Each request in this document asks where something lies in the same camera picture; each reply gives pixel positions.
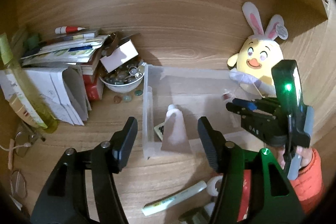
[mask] white bowl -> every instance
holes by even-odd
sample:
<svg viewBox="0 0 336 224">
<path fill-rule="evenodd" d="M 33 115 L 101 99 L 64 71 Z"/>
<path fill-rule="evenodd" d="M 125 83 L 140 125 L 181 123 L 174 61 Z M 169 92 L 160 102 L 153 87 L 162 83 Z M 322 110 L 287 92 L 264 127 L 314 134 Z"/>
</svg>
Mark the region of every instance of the white bowl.
<svg viewBox="0 0 336 224">
<path fill-rule="evenodd" d="M 132 83 L 128 83 L 128 84 L 124 84 L 124 85 L 112 85 L 109 83 L 106 83 L 103 78 L 101 76 L 99 76 L 99 78 L 101 79 L 101 81 L 110 89 L 113 90 L 115 92 L 119 92 L 119 93 L 127 93 L 130 92 L 131 90 L 134 90 L 135 88 L 138 87 L 138 85 L 140 85 L 142 79 L 144 77 L 144 74 L 136 81 L 132 82 Z"/>
</svg>

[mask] screw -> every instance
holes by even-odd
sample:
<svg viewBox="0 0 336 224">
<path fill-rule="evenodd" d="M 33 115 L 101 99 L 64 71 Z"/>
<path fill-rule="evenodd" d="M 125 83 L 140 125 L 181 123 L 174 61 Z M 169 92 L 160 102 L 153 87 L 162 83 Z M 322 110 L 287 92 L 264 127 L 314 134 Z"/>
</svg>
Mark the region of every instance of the screw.
<svg viewBox="0 0 336 224">
<path fill-rule="evenodd" d="M 235 143 L 228 141 L 228 142 L 225 143 L 225 146 L 227 148 L 234 148 L 235 147 Z"/>
<path fill-rule="evenodd" d="M 102 148 L 108 148 L 108 147 L 110 146 L 110 142 L 109 142 L 109 141 L 103 141 L 103 142 L 100 144 L 100 146 L 101 146 Z"/>
<path fill-rule="evenodd" d="M 72 155 L 75 152 L 75 150 L 73 148 L 68 148 L 67 150 L 65 150 L 65 154 L 67 154 L 68 156 Z"/>
</svg>

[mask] label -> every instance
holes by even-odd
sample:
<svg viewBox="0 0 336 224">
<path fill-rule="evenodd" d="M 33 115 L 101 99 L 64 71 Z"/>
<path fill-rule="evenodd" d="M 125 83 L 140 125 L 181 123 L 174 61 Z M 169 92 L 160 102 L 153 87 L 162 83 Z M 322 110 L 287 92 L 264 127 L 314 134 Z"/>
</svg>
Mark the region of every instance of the label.
<svg viewBox="0 0 336 224">
<path fill-rule="evenodd" d="M 286 27 L 281 25 L 281 24 L 277 24 L 275 26 L 275 32 L 283 40 L 288 38 L 288 31 L 287 31 Z"/>
</svg>

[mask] hand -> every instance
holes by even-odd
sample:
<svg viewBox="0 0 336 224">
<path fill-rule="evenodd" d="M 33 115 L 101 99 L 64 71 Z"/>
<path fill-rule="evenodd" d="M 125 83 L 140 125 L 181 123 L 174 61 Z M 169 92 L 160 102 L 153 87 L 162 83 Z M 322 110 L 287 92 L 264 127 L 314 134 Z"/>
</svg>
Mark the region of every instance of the hand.
<svg viewBox="0 0 336 224">
<path fill-rule="evenodd" d="M 277 160 L 282 169 L 285 167 L 284 153 L 285 153 L 284 147 L 277 149 L 277 154 L 278 154 Z M 306 167 L 311 162 L 311 159 L 313 158 L 313 150 L 311 147 L 303 148 L 301 146 L 297 146 L 296 153 L 302 156 L 301 167 Z"/>
</svg>

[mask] small bottle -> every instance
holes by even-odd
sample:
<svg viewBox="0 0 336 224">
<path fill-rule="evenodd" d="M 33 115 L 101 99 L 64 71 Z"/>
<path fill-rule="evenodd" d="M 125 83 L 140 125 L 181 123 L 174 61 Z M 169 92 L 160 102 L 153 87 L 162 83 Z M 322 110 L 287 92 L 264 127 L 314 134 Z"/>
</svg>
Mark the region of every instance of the small bottle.
<svg viewBox="0 0 336 224">
<path fill-rule="evenodd" d="M 192 152 L 185 130 L 183 113 L 176 105 L 168 106 L 161 150 L 178 153 Z"/>
<path fill-rule="evenodd" d="M 0 52 L 6 76 L 27 114 L 36 122 L 36 126 L 41 127 L 47 133 L 53 133 L 57 129 L 58 122 L 42 102 L 36 87 L 14 58 L 5 33 L 0 35 Z"/>
</svg>

